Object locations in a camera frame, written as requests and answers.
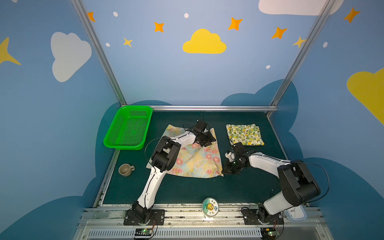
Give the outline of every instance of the yellow star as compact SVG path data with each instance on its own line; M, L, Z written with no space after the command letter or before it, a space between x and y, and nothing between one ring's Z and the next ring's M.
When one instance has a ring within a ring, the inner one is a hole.
M352 8L352 10L349 12L349 14L348 14L343 20L348 20L349 23L351 23L352 20L353 20L353 18L354 18L357 14L359 14L359 13L360 13L360 12L355 11L355 9Z
M4 61L10 61L10 62L16 63L18 65L21 65L16 59L14 59L11 55L9 55L8 43L9 43L9 38L6 38L0 44L0 64Z
M299 40L298 40L296 43L292 44L292 46L293 46L293 45L298 45L299 48L300 48L300 47L301 47L301 44L302 44L304 41L305 41L305 39L302 40L301 37L299 36Z
M231 25L229 26L228 30L236 29L238 31L239 30L239 24L241 21L243 21L243 20L242 19L236 20L236 19L232 18L232 22L231 22Z
M123 45L129 45L131 48L132 48L132 46L131 46L131 42L132 42L132 40L126 40L125 38L124 38L124 40L125 40L125 43L123 44Z
M89 20L96 22L95 19L93 18L93 12L88 13Z
M164 23L155 22L155 31L161 31L163 33L163 25Z
M272 36L272 38L280 38L281 39L285 30L287 30L287 28L286 29L277 28L276 33L275 33L275 35Z

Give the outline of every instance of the white cloud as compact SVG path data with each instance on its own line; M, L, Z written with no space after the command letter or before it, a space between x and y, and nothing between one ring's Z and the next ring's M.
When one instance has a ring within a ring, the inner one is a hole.
M336 12L344 0L336 0L331 14ZM259 9L266 14L319 15L326 0L260 0Z
M82 41L74 33L54 33L51 37L51 50L55 57L52 72L59 82L65 82L72 77L92 55L89 43Z

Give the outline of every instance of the white plastic container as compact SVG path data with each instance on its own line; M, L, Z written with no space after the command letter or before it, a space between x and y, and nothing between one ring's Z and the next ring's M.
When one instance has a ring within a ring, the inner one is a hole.
M303 206L291 207L284 211L285 216L289 221L303 221L307 218Z

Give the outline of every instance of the dark blue cloud shape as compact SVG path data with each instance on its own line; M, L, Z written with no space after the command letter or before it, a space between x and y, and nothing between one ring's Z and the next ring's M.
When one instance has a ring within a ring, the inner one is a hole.
M83 208L93 205L111 161L114 149L105 147L103 139L120 107L120 103L111 105L100 122L95 150L96 177L88 184L83 196L59 198L30 211L0 233L0 240L68 240L73 238Z
M282 79L265 85L257 93L235 93L226 97L222 106L268 106L271 104L277 89L279 89Z
M139 102L132 103L131 105L145 105L145 106L149 106L149 105L172 105L172 104L169 104L169 103L163 102L163 101L158 101L158 100L144 100L144 101L139 101Z
M290 160L303 159L298 141L289 132L295 122L298 106L298 94L291 82L278 104L279 110L271 116L273 126ZM384 229L365 229L369 227L368 219L381 219L384 215L384 198L368 182L344 165L329 159L313 157L304 159L304 162L321 165L329 175L331 187L328 195L311 205L320 207L334 239L350 240L356 236L377 239L378 236L384 235ZM324 194L327 180L323 170L311 165L308 165L308 168L318 182L321 194ZM362 226L354 228L353 231L340 231L356 226L356 221Z

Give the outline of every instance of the black mounting plate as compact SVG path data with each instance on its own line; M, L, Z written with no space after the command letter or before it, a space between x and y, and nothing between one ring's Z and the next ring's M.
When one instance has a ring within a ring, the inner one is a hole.
M164 225L164 209L154 209L151 211L151 218L146 226L153 226L154 218L156 219L156 225ZM125 212L124 225L125 226L139 226L140 220L135 216L132 209Z
M261 224L274 225L275 224L274 219L276 219L277 225L283 225L284 224L283 216L281 215L281 213L278 213L277 217L274 218L268 224L261 223L257 217L257 211L258 211L258 209L242 209L241 210L241 213L243 214L243 219L244 219L245 225L261 225Z

